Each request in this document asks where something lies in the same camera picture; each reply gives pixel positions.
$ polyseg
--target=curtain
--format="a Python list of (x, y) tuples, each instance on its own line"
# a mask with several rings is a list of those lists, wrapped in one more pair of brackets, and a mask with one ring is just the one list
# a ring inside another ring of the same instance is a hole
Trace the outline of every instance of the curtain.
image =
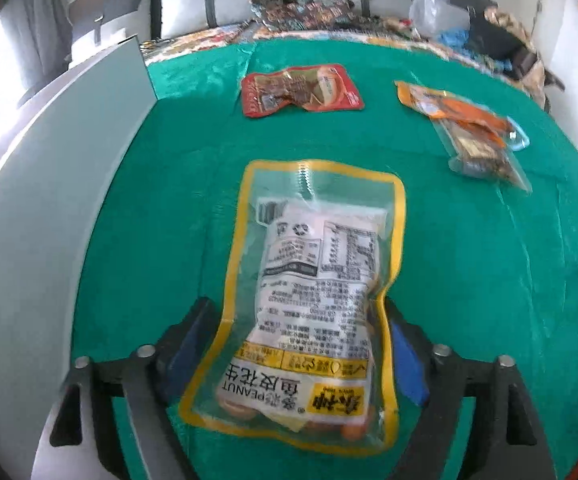
[(69, 68), (72, 31), (66, 0), (9, 0), (0, 22), (18, 62), (20, 105)]

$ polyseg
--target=screw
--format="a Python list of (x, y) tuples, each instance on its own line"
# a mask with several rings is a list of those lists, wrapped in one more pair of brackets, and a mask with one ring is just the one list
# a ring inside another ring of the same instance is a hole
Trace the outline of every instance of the screw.
[(156, 348), (153, 345), (142, 345), (135, 351), (138, 357), (151, 357), (155, 352)]
[(82, 368), (86, 368), (90, 362), (91, 362), (91, 359), (88, 356), (83, 355), (82, 357), (78, 357), (76, 359), (76, 362), (74, 363), (74, 365), (78, 370), (80, 370)]
[(449, 357), (451, 349), (447, 345), (434, 345), (434, 355), (438, 357)]
[(511, 368), (516, 366), (516, 361), (514, 361), (513, 357), (510, 357), (508, 355), (499, 355), (498, 364), (500, 364), (500, 366), (502, 366), (503, 368)]

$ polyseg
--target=green surface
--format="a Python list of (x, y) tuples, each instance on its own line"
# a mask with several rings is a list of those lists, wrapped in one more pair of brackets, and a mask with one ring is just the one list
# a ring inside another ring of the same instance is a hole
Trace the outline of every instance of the green surface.
[[(365, 110), (285, 108), (263, 119), (243, 117), (245, 73), (321, 62), (346, 67)], [(124, 357), (178, 322), (198, 295), (221, 302), (240, 178), (250, 160), (325, 158), (393, 172), (407, 192), (407, 224), (402, 272), (389, 295), (432, 340), (465, 357), (515, 357), (565, 475), (578, 456), (578, 153), (536, 104), (426, 53), (335, 41), (233, 45), (154, 64), (149, 73), (159, 101), (96, 223), (73, 356)], [(399, 104), (398, 79), (511, 115), (532, 140), (518, 160), (533, 194), (453, 174), (429, 120)], [(375, 480), (391, 470), (418, 416), (399, 401), (399, 443), (368, 459), (188, 428), (175, 410), (171, 418), (203, 480)], [(460, 467), (470, 408), (465, 402), (446, 478)], [(144, 478), (119, 411), (132, 476)]]

